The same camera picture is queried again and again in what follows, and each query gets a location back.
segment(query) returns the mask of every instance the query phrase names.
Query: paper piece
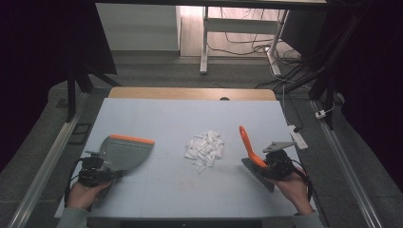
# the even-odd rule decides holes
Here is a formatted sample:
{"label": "paper piece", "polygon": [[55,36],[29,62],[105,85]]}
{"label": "paper piece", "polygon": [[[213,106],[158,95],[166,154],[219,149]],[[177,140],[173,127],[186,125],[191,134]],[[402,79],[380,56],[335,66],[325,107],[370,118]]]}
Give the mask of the paper piece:
{"label": "paper piece", "polygon": [[200,161],[193,163],[197,166],[199,174],[206,166],[212,167],[215,158],[222,158],[224,142],[220,136],[219,132],[209,130],[202,135],[195,135],[195,139],[187,142],[184,156],[191,160]]}

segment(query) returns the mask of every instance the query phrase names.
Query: white wall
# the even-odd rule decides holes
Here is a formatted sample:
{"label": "white wall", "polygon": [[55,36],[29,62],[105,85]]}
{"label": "white wall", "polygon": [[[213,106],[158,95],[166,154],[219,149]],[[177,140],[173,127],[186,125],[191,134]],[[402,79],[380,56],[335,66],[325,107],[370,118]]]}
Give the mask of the white wall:
{"label": "white wall", "polygon": [[180,7],[96,4],[111,50],[179,50]]}

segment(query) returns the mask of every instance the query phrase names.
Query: orange handle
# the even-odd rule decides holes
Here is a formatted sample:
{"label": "orange handle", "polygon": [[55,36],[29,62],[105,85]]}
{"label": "orange handle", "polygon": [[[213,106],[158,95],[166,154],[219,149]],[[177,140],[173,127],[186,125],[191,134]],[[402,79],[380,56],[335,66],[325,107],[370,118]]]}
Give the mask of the orange handle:
{"label": "orange handle", "polygon": [[246,151],[248,152],[249,159],[254,164],[256,164],[262,168],[267,167],[267,164],[258,155],[256,155],[255,152],[253,152],[252,145],[249,141],[248,134],[246,133],[246,130],[245,130],[245,128],[243,128],[242,125],[240,125],[240,136],[242,137],[243,144],[245,145]]}

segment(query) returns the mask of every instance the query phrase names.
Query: human hand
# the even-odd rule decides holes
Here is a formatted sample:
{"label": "human hand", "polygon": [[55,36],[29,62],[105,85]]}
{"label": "human hand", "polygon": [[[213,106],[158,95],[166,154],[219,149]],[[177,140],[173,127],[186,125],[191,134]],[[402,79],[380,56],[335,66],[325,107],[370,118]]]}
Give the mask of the human hand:
{"label": "human hand", "polygon": [[110,182],[107,182],[90,188],[75,182],[68,195],[67,207],[87,209],[96,200],[97,194],[109,185]]}
{"label": "human hand", "polygon": [[[305,172],[301,168],[298,168],[298,170],[305,174]],[[314,212],[314,209],[312,208],[311,203],[308,201],[307,198],[307,185],[303,178],[296,172],[293,172],[285,180],[269,181],[275,184],[284,195],[284,197],[294,204],[300,215],[304,216]]]}

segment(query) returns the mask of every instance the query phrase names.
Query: sleeve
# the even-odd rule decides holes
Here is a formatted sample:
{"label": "sleeve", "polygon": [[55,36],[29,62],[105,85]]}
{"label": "sleeve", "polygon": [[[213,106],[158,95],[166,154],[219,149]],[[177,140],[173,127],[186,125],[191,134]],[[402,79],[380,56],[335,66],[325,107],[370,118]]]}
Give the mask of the sleeve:
{"label": "sleeve", "polygon": [[86,228],[87,210],[79,208],[65,208],[57,228]]}
{"label": "sleeve", "polygon": [[306,216],[293,215],[293,221],[296,228],[323,228],[323,224],[319,219],[317,212],[311,213]]}

